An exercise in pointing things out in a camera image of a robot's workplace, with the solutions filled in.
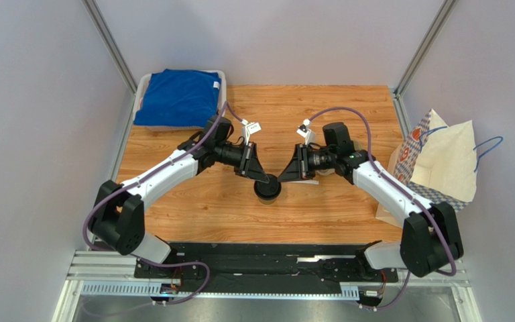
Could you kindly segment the black plastic cup lid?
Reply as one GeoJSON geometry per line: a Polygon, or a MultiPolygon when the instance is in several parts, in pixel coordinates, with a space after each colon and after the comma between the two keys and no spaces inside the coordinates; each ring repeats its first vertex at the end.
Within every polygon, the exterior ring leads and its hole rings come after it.
{"type": "Polygon", "coordinates": [[[255,181],[253,184],[253,191],[258,198],[277,198],[282,191],[282,185],[278,181],[278,177],[273,174],[268,174],[268,177],[270,179],[269,183],[255,181]]]}

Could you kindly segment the brown paper coffee cup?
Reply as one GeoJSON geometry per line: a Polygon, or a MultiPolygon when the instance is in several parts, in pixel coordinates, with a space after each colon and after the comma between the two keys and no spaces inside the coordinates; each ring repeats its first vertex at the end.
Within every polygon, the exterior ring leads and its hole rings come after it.
{"type": "Polygon", "coordinates": [[[268,206],[268,205],[273,205],[276,202],[276,199],[277,199],[276,197],[274,197],[274,198],[261,198],[261,197],[259,197],[258,201],[261,204],[268,206]]]}

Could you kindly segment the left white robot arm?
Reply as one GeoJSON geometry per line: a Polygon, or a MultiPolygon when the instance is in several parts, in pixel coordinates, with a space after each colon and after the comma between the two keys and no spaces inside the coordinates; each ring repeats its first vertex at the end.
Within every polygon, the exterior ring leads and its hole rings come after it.
{"type": "Polygon", "coordinates": [[[215,163],[233,167],[237,176],[269,182],[257,157],[250,135],[258,132],[257,122],[242,120],[241,143],[229,141],[231,121],[212,116],[205,128],[181,143],[164,161],[135,178],[117,184],[104,182],[95,206],[84,224],[84,232],[105,242],[121,255],[161,264],[171,254],[171,246],[146,231],[145,212],[176,185],[189,180],[215,163]]]}

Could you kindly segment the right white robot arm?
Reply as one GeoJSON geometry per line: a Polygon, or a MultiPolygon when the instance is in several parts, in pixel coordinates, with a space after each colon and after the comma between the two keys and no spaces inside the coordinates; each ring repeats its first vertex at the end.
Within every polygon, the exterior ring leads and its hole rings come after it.
{"type": "Polygon", "coordinates": [[[399,241],[374,241],[357,251],[355,257],[366,270],[401,268],[422,278],[463,256],[456,213],[449,203],[433,202],[391,177],[368,151],[355,148],[344,123],[325,125],[323,135],[323,146],[296,144],[278,181],[312,180],[318,171],[334,170],[399,220],[399,241]]]}

